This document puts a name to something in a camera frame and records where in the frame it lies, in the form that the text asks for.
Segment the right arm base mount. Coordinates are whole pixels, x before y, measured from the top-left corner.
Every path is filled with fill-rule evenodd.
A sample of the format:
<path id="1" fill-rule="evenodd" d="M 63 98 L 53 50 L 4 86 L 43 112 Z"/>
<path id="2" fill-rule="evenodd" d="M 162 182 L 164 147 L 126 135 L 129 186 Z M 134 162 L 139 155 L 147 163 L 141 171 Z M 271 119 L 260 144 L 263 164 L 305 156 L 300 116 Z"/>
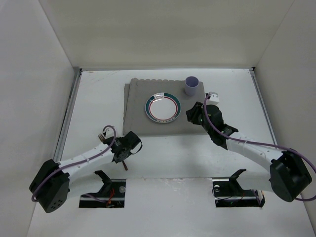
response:
<path id="1" fill-rule="evenodd" d="M 239 169 L 230 177 L 212 178 L 212 194 L 217 208 L 258 207 L 265 204 L 265 197 L 260 190 L 243 189 L 238 178 L 246 171 Z"/>

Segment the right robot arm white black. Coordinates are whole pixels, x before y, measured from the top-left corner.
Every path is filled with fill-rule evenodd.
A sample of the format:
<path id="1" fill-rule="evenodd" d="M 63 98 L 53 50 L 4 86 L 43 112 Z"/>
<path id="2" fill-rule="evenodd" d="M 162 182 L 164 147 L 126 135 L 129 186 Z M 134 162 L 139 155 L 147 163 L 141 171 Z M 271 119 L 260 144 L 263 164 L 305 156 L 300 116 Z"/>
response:
<path id="1" fill-rule="evenodd" d="M 306 159 L 297 151 L 252 141 L 238 129 L 224 123 L 217 106 L 196 102 L 186 111 L 186 117 L 188 122 L 203 127 L 215 145 L 240 154 L 266 170 L 264 175 L 251 175 L 245 168 L 239 169 L 226 178 L 225 183 L 231 191 L 239 194 L 242 190 L 259 189 L 292 202 L 312 182 L 305 166 Z"/>

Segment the brown wooden fork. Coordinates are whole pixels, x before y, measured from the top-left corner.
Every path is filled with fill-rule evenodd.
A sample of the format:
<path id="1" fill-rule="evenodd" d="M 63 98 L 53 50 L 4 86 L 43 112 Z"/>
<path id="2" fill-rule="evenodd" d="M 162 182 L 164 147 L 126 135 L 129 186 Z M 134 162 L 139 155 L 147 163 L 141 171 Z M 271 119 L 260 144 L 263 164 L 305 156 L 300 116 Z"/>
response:
<path id="1" fill-rule="evenodd" d="M 104 133 L 99 133 L 98 138 L 103 144 L 106 144 L 107 138 L 106 138 L 106 135 Z"/>

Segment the brown wooden spoon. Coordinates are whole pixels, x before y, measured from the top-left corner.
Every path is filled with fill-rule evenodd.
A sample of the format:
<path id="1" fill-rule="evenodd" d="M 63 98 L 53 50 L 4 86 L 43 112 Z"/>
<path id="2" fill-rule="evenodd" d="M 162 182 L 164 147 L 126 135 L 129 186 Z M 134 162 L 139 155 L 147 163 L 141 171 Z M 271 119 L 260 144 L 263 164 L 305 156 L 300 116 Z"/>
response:
<path id="1" fill-rule="evenodd" d="M 124 161 L 122 161 L 122 164 L 123 164 L 123 166 L 124 166 L 124 169 L 125 169 L 126 171 L 128 171 L 128 167 L 127 167 L 126 163 L 125 163 Z"/>

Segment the white plate green red rim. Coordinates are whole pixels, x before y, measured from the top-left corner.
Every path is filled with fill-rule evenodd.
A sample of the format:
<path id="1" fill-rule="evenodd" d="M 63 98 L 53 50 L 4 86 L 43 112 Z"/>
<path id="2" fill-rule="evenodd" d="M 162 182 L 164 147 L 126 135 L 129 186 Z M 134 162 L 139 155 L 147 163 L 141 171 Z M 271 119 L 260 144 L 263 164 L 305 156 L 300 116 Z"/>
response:
<path id="1" fill-rule="evenodd" d="M 154 122 L 170 123 L 179 117 L 181 103 L 170 93 L 156 93 L 145 103 L 145 113 Z"/>

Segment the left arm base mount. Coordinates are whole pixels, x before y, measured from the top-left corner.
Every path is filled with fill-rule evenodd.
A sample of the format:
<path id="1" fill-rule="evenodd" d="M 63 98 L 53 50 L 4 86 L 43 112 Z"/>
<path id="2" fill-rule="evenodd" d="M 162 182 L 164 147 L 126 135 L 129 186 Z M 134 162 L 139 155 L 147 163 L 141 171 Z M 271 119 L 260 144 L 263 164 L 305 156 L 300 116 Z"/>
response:
<path id="1" fill-rule="evenodd" d="M 124 208 L 125 179 L 110 179 L 103 171 L 94 172 L 102 181 L 98 192 L 82 195 L 79 199 L 79 208 Z"/>

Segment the grey cloth placemat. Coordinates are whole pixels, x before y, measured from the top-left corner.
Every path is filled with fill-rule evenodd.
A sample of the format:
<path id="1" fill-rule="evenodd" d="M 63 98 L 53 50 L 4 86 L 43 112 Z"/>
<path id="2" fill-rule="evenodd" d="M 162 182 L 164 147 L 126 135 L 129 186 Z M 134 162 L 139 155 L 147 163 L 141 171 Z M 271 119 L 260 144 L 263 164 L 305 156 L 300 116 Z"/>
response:
<path id="1" fill-rule="evenodd" d="M 175 121 L 158 123 L 151 120 L 145 112 L 147 100 L 157 93 L 169 93 L 175 96 L 181 105 L 181 112 Z M 165 136 L 183 134 L 203 134 L 201 126 L 187 121 L 186 111 L 196 102 L 203 102 L 205 91 L 203 82 L 199 82 L 195 95 L 185 93 L 183 80 L 137 79 L 133 78 L 124 86 L 123 134 L 133 131 L 138 136 Z"/>

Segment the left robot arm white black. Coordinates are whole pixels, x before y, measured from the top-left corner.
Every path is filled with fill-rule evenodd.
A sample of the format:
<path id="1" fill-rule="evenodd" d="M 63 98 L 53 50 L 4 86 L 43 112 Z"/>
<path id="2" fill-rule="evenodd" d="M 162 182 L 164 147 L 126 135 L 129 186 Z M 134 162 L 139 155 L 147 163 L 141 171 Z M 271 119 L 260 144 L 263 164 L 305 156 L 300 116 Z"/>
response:
<path id="1" fill-rule="evenodd" d="M 115 190 L 101 167 L 124 162 L 134 154 L 133 149 L 142 149 L 143 144 L 132 131 L 123 137 L 107 138 L 104 130 L 98 138 L 101 143 L 88 152 L 64 161 L 45 161 L 29 187 L 32 202 L 39 203 L 46 213 L 57 210 L 67 199 L 82 195 L 108 203 L 105 197 L 113 197 Z"/>

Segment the left aluminium table rail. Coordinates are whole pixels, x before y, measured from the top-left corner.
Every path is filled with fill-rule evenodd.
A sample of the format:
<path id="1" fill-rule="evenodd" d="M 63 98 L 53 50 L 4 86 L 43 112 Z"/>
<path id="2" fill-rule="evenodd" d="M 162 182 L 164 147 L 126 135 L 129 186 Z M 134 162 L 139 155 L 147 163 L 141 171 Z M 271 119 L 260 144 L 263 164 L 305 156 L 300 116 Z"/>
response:
<path id="1" fill-rule="evenodd" d="M 65 147 L 65 142 L 66 142 L 66 138 L 67 138 L 70 122 L 71 122 L 71 117 L 72 117 L 72 113 L 73 113 L 73 109 L 74 109 L 74 105 L 75 105 L 75 101 L 76 101 L 76 97 L 77 97 L 77 93 L 79 89 L 79 83 L 80 83 L 80 79 L 82 75 L 82 68 L 73 67 L 73 70 L 74 70 L 74 78 L 73 78 L 71 90 L 69 93 L 69 98 L 67 101 L 67 105 L 66 105 L 66 109 L 65 109 L 65 113 L 64 113 L 64 117 L 62 121 L 62 126 L 59 132 L 57 145 L 52 157 L 54 161 L 60 161 L 62 158 L 62 154 Z"/>

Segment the purple cup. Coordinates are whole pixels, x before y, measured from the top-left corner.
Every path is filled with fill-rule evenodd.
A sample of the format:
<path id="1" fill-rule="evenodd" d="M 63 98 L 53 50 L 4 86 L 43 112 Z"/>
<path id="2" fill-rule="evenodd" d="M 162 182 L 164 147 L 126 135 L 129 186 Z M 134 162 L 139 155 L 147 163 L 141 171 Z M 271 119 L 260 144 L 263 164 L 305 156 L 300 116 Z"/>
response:
<path id="1" fill-rule="evenodd" d="M 185 93 L 188 96 L 194 96 L 196 91 L 197 91 L 198 85 L 199 85 L 198 78 L 196 78 L 194 76 L 187 77 L 185 79 Z"/>

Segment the right aluminium table rail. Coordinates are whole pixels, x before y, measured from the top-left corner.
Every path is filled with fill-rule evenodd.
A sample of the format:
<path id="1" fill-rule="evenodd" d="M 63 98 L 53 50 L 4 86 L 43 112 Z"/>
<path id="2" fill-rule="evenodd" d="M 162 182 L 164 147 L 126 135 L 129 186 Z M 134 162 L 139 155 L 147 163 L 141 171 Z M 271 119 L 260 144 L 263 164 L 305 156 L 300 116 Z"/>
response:
<path id="1" fill-rule="evenodd" d="M 255 89 L 256 89 L 256 92 L 257 92 L 257 95 L 258 95 L 258 98 L 259 98 L 259 101 L 260 101 L 260 104 L 261 104 L 261 107 L 262 107 L 262 110 L 263 110 L 263 113 L 264 113 L 264 116 L 265 116 L 266 123 L 267 123 L 268 128 L 269 128 L 269 132 L 270 132 L 271 138 L 273 140 L 273 143 L 276 144 L 277 143 L 276 137 L 275 137 L 275 134 L 274 134 L 271 122 L 270 122 L 270 118 L 269 118 L 269 115 L 268 115 L 268 112 L 267 112 L 267 109 L 266 109 L 266 106 L 265 106 L 265 103 L 264 103 L 264 100 L 263 100 L 263 96 L 262 96 L 262 93 L 261 93 L 261 90 L 259 88 L 259 84 L 258 84 L 256 75 L 255 75 L 255 68 L 252 67 L 252 68 L 249 69 L 249 71 L 250 71 L 250 75 L 252 77 L 252 81 L 253 81 L 253 84 L 255 86 Z"/>

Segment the aluminium table rail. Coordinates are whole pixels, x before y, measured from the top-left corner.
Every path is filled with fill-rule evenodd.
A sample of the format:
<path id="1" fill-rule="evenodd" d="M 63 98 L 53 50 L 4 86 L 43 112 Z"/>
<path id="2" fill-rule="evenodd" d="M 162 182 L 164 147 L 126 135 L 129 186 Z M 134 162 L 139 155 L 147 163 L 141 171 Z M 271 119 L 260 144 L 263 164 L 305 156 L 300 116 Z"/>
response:
<path id="1" fill-rule="evenodd" d="M 62 158 L 62 154 L 65 147 L 65 142 L 66 142 L 66 138 L 67 138 L 70 122 L 71 122 L 71 117 L 72 117 L 72 113 L 73 113 L 73 109 L 74 109 L 74 105 L 75 105 L 75 101 L 76 101 L 76 97 L 77 97 L 77 93 L 79 89 L 79 83 L 80 83 L 80 79 L 82 75 L 82 68 L 73 67 L 73 70 L 74 70 L 74 78 L 73 78 L 71 90 L 69 93 L 69 98 L 67 101 L 67 105 L 66 105 L 66 109 L 65 109 L 65 113 L 64 113 L 64 117 L 62 121 L 62 126 L 59 132 L 57 145 L 52 157 L 54 161 L 60 161 Z"/>
<path id="2" fill-rule="evenodd" d="M 277 143 L 276 137 L 275 137 L 275 134 L 274 134 L 271 122 L 270 122 L 270 118 L 269 118 L 269 115 L 268 115 L 268 112 L 267 112 L 267 109 L 266 109 L 266 106 L 265 106 L 265 103 L 264 103 L 264 100 L 263 100 L 263 96 L 262 96 L 262 93 L 261 93 L 261 90 L 259 88 L 259 84 L 258 84 L 256 75 L 255 75 L 255 68 L 252 67 L 252 68 L 249 69 L 249 71 L 250 71 L 250 75 L 252 77 L 252 81 L 253 81 L 253 84 L 255 86 L 255 89 L 256 89 L 256 92 L 257 92 L 257 95 L 258 95 L 258 98 L 259 98 L 259 101 L 260 101 L 260 104 L 261 104 L 261 107 L 262 107 L 262 110 L 263 110 L 263 113 L 264 113 L 264 116 L 265 116 L 266 123 L 267 123 L 268 128 L 269 128 L 269 132 L 270 132 L 271 138 L 273 140 L 273 143 L 276 144 Z"/>

